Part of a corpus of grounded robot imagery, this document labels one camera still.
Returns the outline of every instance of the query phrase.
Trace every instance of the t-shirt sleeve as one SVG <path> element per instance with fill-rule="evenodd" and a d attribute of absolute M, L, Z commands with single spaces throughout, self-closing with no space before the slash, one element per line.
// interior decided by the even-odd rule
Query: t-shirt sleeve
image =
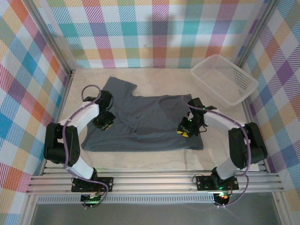
<path fill-rule="evenodd" d="M 122 99 L 132 96 L 132 92 L 137 85 L 120 80 L 116 77 L 110 77 L 106 82 L 103 90 L 109 91 L 114 99 Z"/>

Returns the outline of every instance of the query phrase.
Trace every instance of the colorful checkered pattern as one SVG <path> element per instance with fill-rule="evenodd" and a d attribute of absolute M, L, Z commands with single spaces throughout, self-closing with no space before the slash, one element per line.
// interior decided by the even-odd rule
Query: colorful checkered pattern
<path fill-rule="evenodd" d="M 237 58 L 235 59 L 235 62 L 234 62 L 235 64 L 238 64 L 242 54 L 245 51 L 245 47 L 249 44 L 250 40 L 253 38 L 254 31 L 257 29 L 258 24 L 259 24 L 262 16 L 264 15 L 269 2 L 270 2 L 270 0 L 263 0 L 263 4 L 260 7 L 260 9 L 259 9 L 259 11 L 256 15 L 255 20 L 253 21 L 253 24 L 252 24 L 252 26 L 251 26 L 251 28 L 250 28 L 250 30 L 249 30 L 246 38 L 245 38 L 245 41 L 244 41 L 242 47 L 240 48 L 240 51 L 239 51 L 239 54 L 238 54 Z"/>
<path fill-rule="evenodd" d="M 0 5 L 0 225 L 14 225 L 67 76 L 21 0 Z"/>
<path fill-rule="evenodd" d="M 244 68 L 259 81 L 248 101 L 261 127 L 269 164 L 300 221 L 300 0 L 281 0 Z"/>
<path fill-rule="evenodd" d="M 191 68 L 215 53 L 230 59 L 261 2 L 47 0 L 43 8 L 35 0 L 81 68 Z"/>

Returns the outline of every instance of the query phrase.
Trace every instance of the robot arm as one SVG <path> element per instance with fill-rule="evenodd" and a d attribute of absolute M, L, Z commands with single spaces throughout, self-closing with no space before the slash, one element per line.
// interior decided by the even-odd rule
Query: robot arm
<path fill-rule="evenodd" d="M 96 169 L 89 166 L 81 158 L 78 134 L 90 121 L 101 130 L 106 130 L 113 124 L 115 116 L 108 111 L 112 98 L 112 95 L 108 91 L 102 91 L 101 98 L 88 107 L 85 106 L 95 100 L 95 98 L 85 98 L 80 107 L 84 109 L 79 111 L 66 127 L 66 142 L 69 152 L 67 169 L 78 177 L 103 181 L 103 179 L 99 180 L 97 177 Z M 59 139 L 62 139 L 63 126 L 68 119 L 69 118 L 62 120 L 59 123 L 50 123 L 46 129 L 44 158 L 56 164 L 65 163 L 66 152 L 63 142 L 59 142 Z"/>
<path fill-rule="evenodd" d="M 248 149 L 245 136 L 241 128 L 236 123 L 218 115 L 219 110 L 213 106 L 205 107 L 199 98 L 194 98 L 188 102 L 190 106 L 202 108 L 197 110 L 190 107 L 188 117 L 182 118 L 178 126 L 177 132 L 185 137 L 192 135 L 198 136 L 199 129 L 202 126 L 213 126 L 228 135 L 230 158 L 223 164 L 214 168 L 210 176 L 211 186 L 218 189 L 220 186 L 227 186 L 233 177 L 247 166 Z M 262 135 L 258 125 L 255 123 L 238 122 L 246 131 L 247 138 L 251 148 L 251 164 L 258 163 L 267 157 L 267 150 L 263 142 Z"/>

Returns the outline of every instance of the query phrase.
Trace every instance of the metal floor grate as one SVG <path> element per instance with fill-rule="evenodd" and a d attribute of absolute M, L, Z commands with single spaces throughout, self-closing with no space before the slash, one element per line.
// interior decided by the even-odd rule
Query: metal floor grate
<path fill-rule="evenodd" d="M 211 203 L 213 194 L 181 194 L 181 195 L 111 195 L 103 203 L 130 204 L 173 204 L 173 203 Z M 37 204 L 74 204 L 82 203 L 80 195 L 40 195 Z"/>

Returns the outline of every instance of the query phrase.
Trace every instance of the marble surface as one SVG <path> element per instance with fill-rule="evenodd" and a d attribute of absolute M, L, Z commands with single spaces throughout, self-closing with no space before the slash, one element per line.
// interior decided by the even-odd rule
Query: marble surface
<path fill-rule="evenodd" d="M 95 68 L 77 69 L 67 97 L 61 119 L 65 119 L 80 107 L 81 90 L 96 84 L 104 87 L 110 76 L 134 83 L 135 96 L 160 96 L 192 94 L 204 105 L 214 105 L 222 113 L 240 121 L 246 121 L 242 105 L 224 109 L 209 94 L 195 84 L 190 69 L 147 69 L 147 68 Z M 85 96 L 96 96 L 96 88 L 88 88 Z M 209 127 L 202 133 L 204 150 L 178 149 L 163 152 L 89 152 L 82 150 L 83 159 L 95 168 L 168 169 L 168 170 L 211 170 L 229 158 L 228 137 Z M 80 141 L 86 136 L 86 128 L 79 134 Z"/>

